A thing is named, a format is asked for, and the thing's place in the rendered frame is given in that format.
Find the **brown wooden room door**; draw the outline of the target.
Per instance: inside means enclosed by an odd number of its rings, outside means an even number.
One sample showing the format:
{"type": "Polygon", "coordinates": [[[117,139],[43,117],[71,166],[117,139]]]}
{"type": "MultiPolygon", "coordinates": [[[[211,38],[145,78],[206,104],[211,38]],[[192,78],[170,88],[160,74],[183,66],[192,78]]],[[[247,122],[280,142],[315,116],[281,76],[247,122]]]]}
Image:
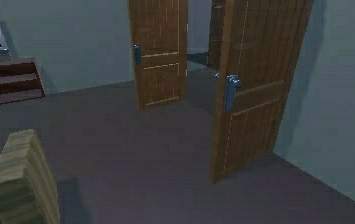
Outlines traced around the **brown wooden room door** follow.
{"type": "Polygon", "coordinates": [[[210,182],[273,151],[314,0],[226,0],[210,182]],[[241,80],[224,112],[226,76],[241,80]]]}
{"type": "Polygon", "coordinates": [[[221,57],[221,41],[226,0],[212,0],[207,65],[218,70],[221,57]]]}
{"type": "Polygon", "coordinates": [[[127,0],[140,110],[185,98],[188,0],[127,0]],[[136,65],[134,45],[141,47],[136,65]]]}

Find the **brown wooden shelf unit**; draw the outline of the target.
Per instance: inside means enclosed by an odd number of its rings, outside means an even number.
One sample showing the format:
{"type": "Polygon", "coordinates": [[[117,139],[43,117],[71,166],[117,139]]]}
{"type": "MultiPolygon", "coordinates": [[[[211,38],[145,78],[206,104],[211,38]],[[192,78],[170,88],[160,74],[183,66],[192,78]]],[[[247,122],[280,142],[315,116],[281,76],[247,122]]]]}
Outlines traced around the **brown wooden shelf unit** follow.
{"type": "Polygon", "coordinates": [[[45,96],[34,58],[0,62],[0,105],[45,96]]]}

